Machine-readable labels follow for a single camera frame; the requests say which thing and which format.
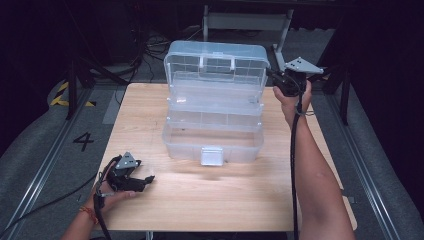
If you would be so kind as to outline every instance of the black cable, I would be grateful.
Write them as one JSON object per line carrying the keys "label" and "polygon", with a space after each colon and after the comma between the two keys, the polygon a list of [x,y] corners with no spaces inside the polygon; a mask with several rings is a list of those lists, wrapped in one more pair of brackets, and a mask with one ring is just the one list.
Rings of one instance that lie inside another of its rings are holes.
{"label": "black cable", "polygon": [[194,38],[199,32],[202,32],[203,31],[203,27],[201,27],[201,28],[199,28],[196,32],[194,32],[193,34],[191,34],[189,37],[187,37],[186,39],[185,39],[185,41],[188,41],[188,40],[190,40],[190,39],[192,39],[192,38]]}
{"label": "black cable", "polygon": [[149,55],[151,58],[155,58],[155,59],[157,59],[157,60],[163,61],[163,59],[162,59],[162,58],[156,57],[155,55],[150,54],[149,52],[146,52],[146,55]]}
{"label": "black cable", "polygon": [[152,75],[150,77],[149,83],[152,83],[153,78],[155,78],[155,74],[153,73],[152,66],[150,65],[149,62],[146,61],[146,59],[144,59],[144,56],[143,56],[143,60],[145,63],[147,63],[147,66],[149,66],[149,71],[150,71],[150,74]]}
{"label": "black cable", "polygon": [[[135,74],[137,74],[137,72],[138,72],[138,68],[134,68],[134,70],[133,70],[133,72],[132,72],[132,74],[131,74],[131,77],[130,77],[130,79],[128,80],[128,83],[131,83],[132,82],[132,80],[134,79],[134,76],[135,76]],[[122,99],[124,98],[123,96],[122,96],[122,98],[121,98],[121,100],[118,100],[118,96],[117,96],[117,93],[118,93],[118,88],[119,88],[119,85],[117,85],[116,86],[116,89],[115,89],[115,101],[119,104],[119,105],[121,105],[122,104]]]}
{"label": "black cable", "polygon": [[20,218],[18,218],[18,219],[16,219],[15,221],[13,221],[5,230],[3,230],[3,232],[0,234],[0,239],[6,234],[6,232],[10,229],[10,228],[12,228],[13,226],[15,226],[18,222],[20,222],[21,220],[23,220],[23,219],[25,219],[25,218],[27,218],[28,216],[30,216],[30,215],[32,215],[32,214],[34,214],[34,213],[36,213],[36,212],[38,212],[38,211],[40,211],[41,209],[43,209],[43,208],[46,208],[46,207],[48,207],[48,206],[50,206],[50,205],[53,205],[53,204],[55,204],[55,203],[57,203],[57,202],[59,202],[59,201],[61,201],[61,200],[63,200],[63,199],[65,199],[65,198],[67,198],[67,197],[69,197],[70,195],[72,195],[72,194],[74,194],[74,193],[76,193],[76,192],[78,192],[79,190],[81,190],[83,187],[85,187],[89,182],[91,182],[95,177],[96,177],[96,175],[97,175],[97,173],[96,174],[94,174],[94,176],[92,176],[90,179],[88,179],[84,184],[82,184],[81,186],[79,186],[78,188],[76,188],[75,190],[73,190],[72,192],[69,192],[69,193],[67,193],[67,194],[65,194],[65,195],[63,195],[63,196],[61,196],[61,197],[58,197],[58,198],[56,198],[55,200],[53,200],[53,201],[51,201],[51,202],[49,202],[49,203],[46,203],[46,204],[44,204],[44,205],[42,205],[42,206],[40,206],[40,207],[38,207],[38,208],[36,208],[36,209],[34,209],[34,210],[32,210],[32,211],[30,211],[30,212],[28,212],[28,213],[25,213],[24,215],[22,215]]}
{"label": "black cable", "polygon": [[291,139],[290,139],[290,172],[291,172],[291,184],[292,184],[292,202],[293,202],[293,233],[294,239],[299,239],[299,226],[297,220],[297,194],[296,194],[296,175],[295,175],[295,155],[296,155],[296,129],[297,122],[299,121],[300,114],[302,114],[302,92],[299,94],[299,102],[296,107],[297,113],[294,116]]}
{"label": "black cable", "polygon": [[94,200],[94,212],[96,213],[97,220],[99,220],[99,224],[102,227],[103,234],[105,235],[107,240],[112,240],[109,231],[107,230],[106,223],[103,219],[103,215],[101,212],[101,209],[104,207],[104,198],[105,196],[102,194],[102,191],[100,190],[100,187],[102,186],[102,183],[104,181],[104,178],[106,176],[107,171],[109,170],[110,166],[112,166],[113,162],[117,162],[119,157],[115,157],[112,160],[109,161],[109,163],[106,165],[106,167],[103,169],[103,172],[99,173],[99,180],[96,183],[96,193],[93,194],[93,200]]}
{"label": "black cable", "polygon": [[[118,72],[113,72],[113,74],[115,74],[115,75],[117,75],[117,76],[122,76],[122,75],[125,75],[125,74],[128,74],[128,73],[131,73],[131,72],[134,72],[134,70],[136,69],[136,68],[138,68],[140,65],[138,65],[138,64],[134,64],[133,66],[130,66],[129,68],[127,68],[127,69],[124,69],[124,70],[121,70],[121,71],[118,71]],[[103,74],[99,74],[99,73],[94,73],[94,72],[92,72],[91,73],[91,75],[93,75],[93,77],[95,77],[95,78],[98,78],[98,79],[103,79],[103,78],[108,78],[108,77],[106,77],[105,75],[103,75]]]}

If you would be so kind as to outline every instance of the hand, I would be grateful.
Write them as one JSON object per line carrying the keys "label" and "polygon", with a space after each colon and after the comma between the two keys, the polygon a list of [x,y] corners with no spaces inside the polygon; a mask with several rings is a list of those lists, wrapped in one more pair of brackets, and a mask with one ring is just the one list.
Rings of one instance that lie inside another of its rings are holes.
{"label": "hand", "polygon": [[[306,91],[302,97],[302,109],[304,112],[306,112],[311,103],[311,88],[311,82],[306,81]],[[286,97],[278,87],[274,87],[273,90],[274,96],[281,102],[281,110],[284,113],[286,122],[289,124],[290,128],[292,128],[293,119],[296,114],[296,104],[299,101],[299,97]]]}
{"label": "hand", "polygon": [[[84,204],[85,207],[91,208],[94,210],[94,200],[93,200],[93,195],[96,194],[96,186],[93,187],[91,193],[90,193],[90,197],[87,199],[87,202]],[[100,190],[102,193],[111,193],[114,192],[112,190],[112,188],[109,186],[109,184],[107,183],[107,181],[104,181],[102,183],[102,185],[100,186]],[[135,191],[118,191],[118,192],[114,192],[114,195],[112,196],[107,196],[105,197],[105,206],[101,209],[102,213],[105,213],[107,211],[109,211],[116,203],[121,202],[124,199],[128,199],[128,198],[133,198],[136,196]]]}

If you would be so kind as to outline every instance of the gray carpet floor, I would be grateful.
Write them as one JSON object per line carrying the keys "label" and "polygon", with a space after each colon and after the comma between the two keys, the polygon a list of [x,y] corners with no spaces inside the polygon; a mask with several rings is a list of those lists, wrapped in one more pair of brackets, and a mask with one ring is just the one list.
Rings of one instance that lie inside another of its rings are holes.
{"label": "gray carpet floor", "polygon": [[[301,56],[314,64],[317,63],[332,33],[331,30],[319,29],[289,31],[283,48],[285,60],[289,61]],[[269,50],[271,65],[276,67],[270,50],[275,39],[279,39],[278,33],[268,32],[261,32],[254,37],[241,36],[235,32],[218,32],[210,37],[211,41],[217,42],[261,44]],[[132,81],[166,83],[163,62],[146,56]],[[57,86],[52,89],[49,96],[46,96],[47,103],[50,103],[61,83],[62,79],[58,79]],[[346,128],[352,133],[357,143],[360,154],[387,207],[385,210],[393,221],[398,237],[388,238],[384,234],[375,209],[370,204],[369,196],[354,167],[354,159],[348,144],[340,128],[336,127],[340,120],[330,106],[332,101],[338,102],[339,92],[327,96],[322,93],[320,86],[319,82],[314,84],[312,105],[345,187],[344,195],[351,199],[358,222],[358,228],[355,231],[357,239],[424,239],[424,227],[420,216],[394,174],[354,89],[351,89],[349,126]],[[51,171],[44,173],[46,181],[39,184],[37,188],[39,193],[34,196],[34,201],[28,204],[27,211],[72,191],[98,171],[125,87],[116,86],[110,80],[104,79],[98,80],[91,90],[83,90],[79,87],[79,92],[85,92],[89,96],[89,101],[96,102],[96,106],[79,107],[80,110],[73,119],[72,126],[68,126],[68,134],[62,139],[61,147],[50,162],[53,165]],[[61,134],[61,129],[67,126],[68,123],[65,120],[67,110],[65,106],[50,106],[50,110],[28,126],[2,156],[1,162],[8,164],[0,168],[2,182],[0,229],[5,229],[14,217],[38,170],[49,155],[51,147],[55,145],[57,137]],[[74,140],[86,133],[90,134],[90,140],[94,142],[87,144],[83,149],[83,144],[74,143]],[[87,198],[92,184],[93,181],[64,200],[28,216],[17,225],[19,228],[14,231],[14,234],[5,239],[58,239],[72,221],[81,203]],[[93,236],[101,235],[100,231],[93,232]],[[136,240],[144,236],[143,232],[112,232],[113,239]]]}

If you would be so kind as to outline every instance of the box handle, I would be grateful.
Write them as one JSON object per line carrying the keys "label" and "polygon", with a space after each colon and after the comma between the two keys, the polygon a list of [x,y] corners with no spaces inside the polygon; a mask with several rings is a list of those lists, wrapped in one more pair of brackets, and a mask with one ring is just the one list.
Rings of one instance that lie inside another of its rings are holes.
{"label": "box handle", "polygon": [[200,162],[203,166],[222,166],[224,164],[224,150],[222,147],[202,147]]}
{"label": "box handle", "polygon": [[201,56],[199,60],[199,68],[204,68],[206,62],[208,59],[224,59],[224,60],[230,60],[230,71],[234,71],[236,69],[236,61],[233,56],[228,55],[220,55],[220,54],[214,54],[210,56]]}

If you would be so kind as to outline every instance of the plastic storage box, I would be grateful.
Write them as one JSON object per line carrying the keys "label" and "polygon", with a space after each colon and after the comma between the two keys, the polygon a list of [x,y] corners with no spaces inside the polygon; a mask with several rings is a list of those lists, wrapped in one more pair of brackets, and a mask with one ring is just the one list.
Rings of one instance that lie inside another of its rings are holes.
{"label": "plastic storage box", "polygon": [[265,49],[175,41],[164,66],[170,96],[163,140],[169,156],[203,165],[254,161],[263,145]]}

